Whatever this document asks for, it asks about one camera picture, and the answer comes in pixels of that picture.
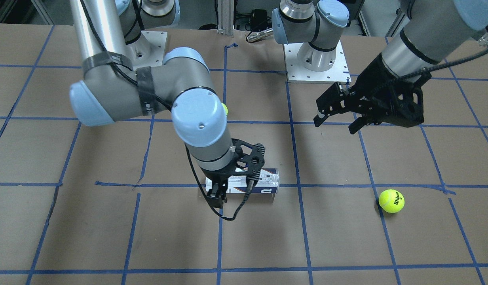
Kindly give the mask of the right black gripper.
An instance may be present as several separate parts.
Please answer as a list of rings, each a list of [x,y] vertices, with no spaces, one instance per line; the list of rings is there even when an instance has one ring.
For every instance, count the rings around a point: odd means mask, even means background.
[[[232,145],[227,154],[229,162],[223,162],[214,170],[202,167],[204,174],[211,180],[206,181],[206,202],[211,208],[222,209],[227,202],[226,192],[228,180],[231,176],[245,176],[249,180],[257,181],[260,170],[264,166],[265,146],[250,144],[240,139],[232,139]]]

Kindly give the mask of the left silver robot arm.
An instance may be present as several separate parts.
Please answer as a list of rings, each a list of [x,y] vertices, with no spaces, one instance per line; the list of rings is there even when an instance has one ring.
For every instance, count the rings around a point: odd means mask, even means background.
[[[383,122],[414,127],[424,122],[422,86],[436,70],[477,59],[444,63],[446,56],[478,31],[488,33],[488,0],[403,0],[409,22],[398,36],[346,88],[336,82],[317,100],[319,127],[328,117],[360,114],[349,126],[351,134]]]

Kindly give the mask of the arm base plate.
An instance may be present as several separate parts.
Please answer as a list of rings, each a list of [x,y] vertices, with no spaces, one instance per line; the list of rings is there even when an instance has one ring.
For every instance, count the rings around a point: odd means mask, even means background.
[[[126,45],[126,56],[132,67],[157,67],[163,64],[168,33],[166,31],[142,31],[138,40]]]
[[[289,83],[332,84],[352,81],[341,42],[329,52],[315,50],[308,43],[285,44],[283,48]]]

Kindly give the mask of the tennis ball behind arm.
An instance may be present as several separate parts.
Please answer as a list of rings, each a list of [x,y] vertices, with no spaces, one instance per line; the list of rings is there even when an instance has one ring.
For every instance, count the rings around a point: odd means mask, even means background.
[[[403,209],[405,200],[399,191],[388,189],[380,193],[378,204],[387,213],[397,213]]]

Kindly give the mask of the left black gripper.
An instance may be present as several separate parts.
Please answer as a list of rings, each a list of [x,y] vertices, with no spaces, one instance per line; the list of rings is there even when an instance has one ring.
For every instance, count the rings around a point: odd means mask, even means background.
[[[350,87],[350,96],[347,88],[336,82],[316,99],[318,115],[313,119],[314,125],[319,127],[328,117],[349,110],[361,114],[348,126],[351,135],[364,126],[383,122],[402,127],[422,124],[425,120],[422,86],[431,79],[431,74],[421,75],[414,82],[397,81],[374,91],[394,78],[378,54]]]

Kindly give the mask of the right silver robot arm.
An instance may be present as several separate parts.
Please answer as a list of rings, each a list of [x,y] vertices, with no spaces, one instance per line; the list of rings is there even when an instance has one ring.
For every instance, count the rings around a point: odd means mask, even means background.
[[[245,176],[247,201],[260,178],[265,148],[234,139],[210,70],[190,47],[177,47],[158,63],[131,55],[113,0],[72,0],[83,79],[70,87],[72,109],[86,126],[170,111],[174,129],[212,184],[201,190],[212,209],[226,202],[229,178]]]

